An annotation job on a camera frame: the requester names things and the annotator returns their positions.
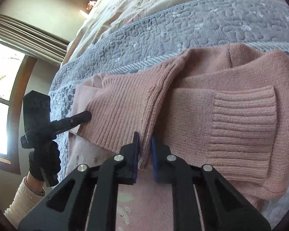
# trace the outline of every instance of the sweater sleeve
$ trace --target sweater sleeve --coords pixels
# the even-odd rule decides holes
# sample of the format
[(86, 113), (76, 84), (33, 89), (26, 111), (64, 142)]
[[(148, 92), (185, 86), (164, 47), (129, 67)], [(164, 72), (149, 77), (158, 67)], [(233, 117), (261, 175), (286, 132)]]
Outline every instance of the sweater sleeve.
[(30, 190), (25, 179), (26, 177), (22, 180), (13, 203), (4, 212), (5, 217), (8, 218), (15, 228), (18, 227), (26, 214), (45, 196), (44, 191), (43, 193), (37, 193)]

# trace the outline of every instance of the person's arm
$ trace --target person's arm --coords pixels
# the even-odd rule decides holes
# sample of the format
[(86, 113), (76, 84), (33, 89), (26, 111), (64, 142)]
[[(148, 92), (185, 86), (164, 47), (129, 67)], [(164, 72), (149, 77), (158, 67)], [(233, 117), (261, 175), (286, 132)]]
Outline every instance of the person's arm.
[(18, 227), (26, 214), (45, 196), (43, 185), (44, 182), (35, 179), (30, 172), (22, 180), (13, 203), (4, 212), (6, 218), (8, 218), (15, 228)]
[[(57, 174), (61, 170), (58, 144), (51, 141), (45, 145), (48, 147), (48, 157), (44, 157), (48, 161), (47, 168), (52, 173)], [(43, 185), (44, 178), (39, 166), (39, 157), (35, 157), (35, 151), (31, 151), (29, 153), (28, 176), (22, 180), (13, 203), (4, 213), (14, 227), (17, 228), (26, 214), (29, 213), (41, 199), (43, 199), (45, 196)]]

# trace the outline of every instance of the wooden window frame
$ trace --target wooden window frame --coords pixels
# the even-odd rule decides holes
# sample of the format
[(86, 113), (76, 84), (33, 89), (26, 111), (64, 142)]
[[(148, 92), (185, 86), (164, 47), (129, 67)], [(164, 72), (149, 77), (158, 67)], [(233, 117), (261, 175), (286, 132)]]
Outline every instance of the wooden window frame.
[(36, 61), (36, 58), (25, 55), (17, 72), (9, 101), (0, 98), (1, 103), (9, 106), (6, 121), (7, 155), (0, 154), (0, 169), (18, 175), (20, 175), (18, 132), (22, 98), (25, 95), (25, 90)]

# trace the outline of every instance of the metal screw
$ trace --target metal screw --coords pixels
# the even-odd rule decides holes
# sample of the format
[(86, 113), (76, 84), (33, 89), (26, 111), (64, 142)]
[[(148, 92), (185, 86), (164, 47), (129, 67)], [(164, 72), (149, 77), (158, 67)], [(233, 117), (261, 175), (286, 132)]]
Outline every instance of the metal screw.
[(174, 155), (168, 155), (168, 156), (167, 156), (167, 160), (168, 160), (168, 161), (175, 161), (175, 160), (176, 160), (176, 156), (174, 156)]
[(209, 165), (209, 164), (204, 165), (202, 168), (206, 172), (210, 172), (210, 171), (213, 170), (213, 167), (211, 165)]
[(115, 157), (113, 157), (113, 159), (115, 159), (115, 161), (122, 161), (124, 159), (123, 155), (116, 155)]
[(88, 168), (87, 165), (85, 165), (85, 164), (80, 164), (80, 165), (78, 166), (77, 170), (80, 171), (80, 172), (84, 172), (84, 171), (87, 170), (87, 168)]

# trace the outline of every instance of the gloved hand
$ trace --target gloved hand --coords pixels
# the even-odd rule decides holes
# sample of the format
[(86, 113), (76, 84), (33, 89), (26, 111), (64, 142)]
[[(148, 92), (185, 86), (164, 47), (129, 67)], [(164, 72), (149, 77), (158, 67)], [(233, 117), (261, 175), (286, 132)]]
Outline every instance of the gloved hand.
[(61, 170), (61, 160), (60, 160), (60, 151), (58, 150), (58, 144), (54, 141), (47, 143), (49, 147), (48, 155), (41, 155), (40, 152), (31, 151), (29, 153), (29, 172), (30, 174), (39, 181), (44, 181), (43, 175), (41, 173), (40, 167), (45, 170), (45, 172), (51, 174), (57, 174)]

